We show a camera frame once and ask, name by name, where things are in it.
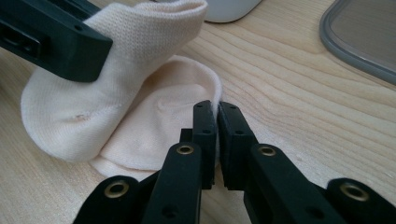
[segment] wood grain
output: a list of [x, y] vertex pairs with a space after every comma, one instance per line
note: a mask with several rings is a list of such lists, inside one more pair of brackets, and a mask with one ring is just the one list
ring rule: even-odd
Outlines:
[[[323, 47], [318, 23], [331, 3], [263, 0], [240, 21], [205, 23], [179, 54], [216, 71], [223, 100], [309, 180], [325, 187], [354, 178], [396, 204], [396, 87]], [[34, 68], [0, 49], [0, 223], [71, 223], [104, 177], [88, 163], [53, 159], [29, 138], [20, 99]], [[224, 189], [219, 168], [201, 223], [248, 223], [242, 194]]]

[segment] cream sock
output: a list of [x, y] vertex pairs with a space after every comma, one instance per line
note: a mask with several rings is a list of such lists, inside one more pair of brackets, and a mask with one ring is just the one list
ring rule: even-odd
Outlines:
[[[204, 20], [205, 9], [206, 2], [204, 0], [186, 0], [168, 4], [143, 3], [135, 7], [111, 4], [88, 19], [86, 23], [89, 26], [114, 41], [102, 72], [93, 83], [77, 83], [37, 68], [21, 98], [23, 124], [32, 139], [50, 155], [66, 161], [88, 161], [96, 157], [130, 109], [144, 80], [184, 44], [198, 35]], [[194, 78], [197, 83], [201, 82], [198, 80], [199, 77]], [[208, 96], [205, 90], [195, 84], [186, 82], [188, 84], [185, 86], [184, 81], [181, 77], [179, 90], [170, 88], [170, 91], [167, 92], [161, 91], [161, 89], [158, 94], [153, 96], [160, 95], [166, 98], [169, 94], [172, 97], [170, 102], [181, 105], [176, 110], [171, 109], [170, 115], [163, 116], [161, 107], [152, 108], [145, 104], [146, 99], [150, 98], [150, 94], [146, 98], [143, 97], [145, 99], [142, 99], [142, 103], [139, 104], [139, 107], [144, 106], [143, 109], [131, 107], [130, 112], [138, 111], [141, 116], [146, 113], [144, 110], [151, 113], [153, 109], [159, 109], [158, 117], [153, 115], [151, 120], [146, 119], [146, 121], [152, 121], [153, 126], [177, 120], [172, 117], [172, 113], [178, 116], [180, 112], [178, 110], [188, 110], [187, 106], [182, 105], [189, 105], [188, 103], [194, 100]], [[195, 97], [195, 93], [202, 94], [204, 97]], [[179, 119], [187, 120], [185, 115], [185, 112], [180, 112], [182, 117]], [[129, 119], [134, 120], [133, 113], [129, 113], [125, 118], [125, 125], [129, 123], [136, 125], [137, 123], [142, 131], [147, 129], [148, 132], [156, 129], [149, 128], [151, 124], [145, 124], [139, 120], [129, 121]], [[140, 142], [157, 141], [154, 146], [161, 144], [162, 136], [155, 136], [155, 139], [151, 139], [151, 137], [143, 139], [139, 133], [122, 133], [122, 130], [128, 132], [128, 127], [124, 127], [125, 125], [123, 123], [120, 125], [120, 129], [114, 133], [114, 139], [119, 140], [123, 135], [127, 138], [136, 138], [135, 141]], [[160, 128], [164, 128], [164, 130], [158, 134], [177, 135], [177, 133], [171, 134], [176, 131], [172, 124], [159, 126]], [[123, 157], [132, 156], [133, 153], [125, 154], [123, 150], [113, 146], [116, 145], [115, 142], [116, 140], [110, 139], [104, 148], [102, 158], [108, 158], [112, 160], [111, 162], [125, 165], [126, 159]], [[118, 154], [111, 155], [111, 147], [114, 147]], [[128, 148], [138, 152], [138, 156], [131, 159], [133, 163], [131, 167], [139, 169], [159, 167], [158, 164], [144, 165], [150, 162], [159, 162], [158, 158], [149, 158], [151, 152], [144, 153], [144, 150], [148, 150], [147, 147], [131, 145]]]
[[196, 61], [172, 57], [148, 77], [100, 156], [90, 164], [103, 175], [146, 178], [161, 169], [169, 147], [178, 143], [180, 130], [192, 128], [192, 107], [210, 100], [216, 115], [220, 95], [216, 73]]

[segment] screw hole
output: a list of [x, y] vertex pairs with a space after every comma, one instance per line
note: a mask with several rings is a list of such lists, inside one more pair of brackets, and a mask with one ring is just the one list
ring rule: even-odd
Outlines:
[[182, 155], [189, 155], [194, 151], [194, 148], [190, 146], [182, 146], [182, 147], [178, 147], [176, 151], [177, 153]]
[[323, 219], [324, 218], [323, 212], [316, 207], [307, 207], [307, 208], [305, 208], [305, 211], [312, 218], [315, 218], [315, 219]]
[[363, 189], [351, 183], [344, 183], [340, 186], [340, 190], [349, 198], [360, 202], [369, 200], [369, 194]]
[[123, 180], [117, 180], [112, 182], [105, 189], [105, 195], [107, 198], [119, 198], [124, 195], [129, 189], [129, 185]]
[[275, 156], [276, 151], [270, 147], [259, 147], [259, 151], [263, 156]]

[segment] black plastic part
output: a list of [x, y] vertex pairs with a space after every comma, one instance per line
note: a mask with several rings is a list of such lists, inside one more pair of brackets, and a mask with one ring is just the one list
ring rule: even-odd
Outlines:
[[1, 0], [0, 47], [59, 77], [95, 81], [112, 40], [82, 20], [98, 10], [85, 0]]
[[217, 128], [210, 101], [194, 106], [192, 127], [192, 142], [202, 150], [202, 189], [212, 189], [215, 184]]
[[[245, 202], [257, 204], [254, 201], [265, 198], [267, 206], [264, 207], [271, 208], [270, 223], [345, 223], [279, 148], [265, 144], [253, 146], [249, 169], [253, 176], [251, 181], [257, 183], [263, 197], [252, 197], [258, 194], [254, 190], [257, 187], [247, 188]], [[251, 220], [261, 221], [257, 218], [260, 210], [247, 211]]]
[[193, 143], [169, 149], [142, 223], [199, 223], [201, 159], [202, 151]]
[[359, 181], [348, 178], [330, 181], [326, 198], [348, 223], [395, 223], [396, 208]]
[[257, 139], [235, 105], [219, 104], [218, 123], [224, 186], [229, 190], [244, 190], [248, 181], [248, 153]]
[[131, 215], [138, 182], [129, 176], [113, 176], [101, 182], [81, 206], [74, 224], [121, 224]]

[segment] white sock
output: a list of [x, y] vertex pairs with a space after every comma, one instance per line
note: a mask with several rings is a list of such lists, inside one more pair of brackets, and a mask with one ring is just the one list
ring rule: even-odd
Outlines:
[[[50, 155], [66, 161], [96, 157], [144, 80], [198, 35], [205, 9], [204, 0], [135, 7], [111, 4], [88, 19], [88, 25], [114, 41], [102, 72], [93, 83], [77, 83], [37, 68], [21, 98], [23, 124], [32, 139]], [[104, 154], [108, 157], [107, 147]]]
[[210, 100], [216, 115], [220, 95], [216, 73], [196, 61], [172, 57], [148, 77], [100, 156], [90, 164], [103, 175], [146, 178], [161, 169], [169, 147], [178, 143], [180, 130], [192, 128], [192, 107]]

